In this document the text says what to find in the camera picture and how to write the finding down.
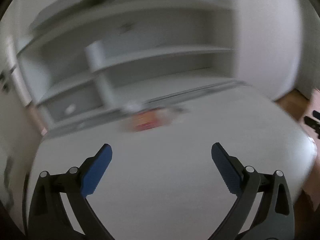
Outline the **grey drawer with white knob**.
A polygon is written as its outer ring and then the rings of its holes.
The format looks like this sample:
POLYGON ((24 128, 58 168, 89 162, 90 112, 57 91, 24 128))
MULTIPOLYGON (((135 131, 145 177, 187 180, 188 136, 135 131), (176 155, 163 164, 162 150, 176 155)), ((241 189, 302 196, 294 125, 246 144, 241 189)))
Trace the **grey drawer with white knob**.
POLYGON ((93 86, 65 92, 44 104, 55 122, 103 107, 103 102, 93 86))

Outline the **pink yellow small box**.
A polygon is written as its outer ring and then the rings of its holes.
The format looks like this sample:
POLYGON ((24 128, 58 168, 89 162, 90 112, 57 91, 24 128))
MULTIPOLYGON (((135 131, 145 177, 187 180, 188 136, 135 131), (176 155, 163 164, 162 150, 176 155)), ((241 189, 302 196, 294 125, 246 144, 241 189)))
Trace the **pink yellow small box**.
POLYGON ((157 111, 146 111, 133 115, 131 124, 135 131, 145 131, 161 126, 162 121, 157 111))

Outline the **crumpled white tissue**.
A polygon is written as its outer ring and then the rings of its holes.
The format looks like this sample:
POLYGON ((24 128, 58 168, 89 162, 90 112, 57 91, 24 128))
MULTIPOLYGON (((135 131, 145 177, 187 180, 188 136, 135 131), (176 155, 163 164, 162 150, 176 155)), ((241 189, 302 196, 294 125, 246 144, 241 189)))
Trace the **crumpled white tissue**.
POLYGON ((128 101, 123 105, 125 113, 138 113, 144 109, 144 104, 139 101, 128 101))

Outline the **white desk hutch shelf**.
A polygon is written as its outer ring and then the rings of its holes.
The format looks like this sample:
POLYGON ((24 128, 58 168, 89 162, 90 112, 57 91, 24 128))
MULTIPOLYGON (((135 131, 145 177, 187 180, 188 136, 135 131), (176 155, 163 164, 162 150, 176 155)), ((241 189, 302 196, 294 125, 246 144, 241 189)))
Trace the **white desk hutch shelf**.
POLYGON ((154 103, 234 82, 236 0, 132 0, 50 19, 15 42, 49 129, 86 126, 128 101, 154 103), (55 122, 44 105, 93 86, 103 107, 55 122))

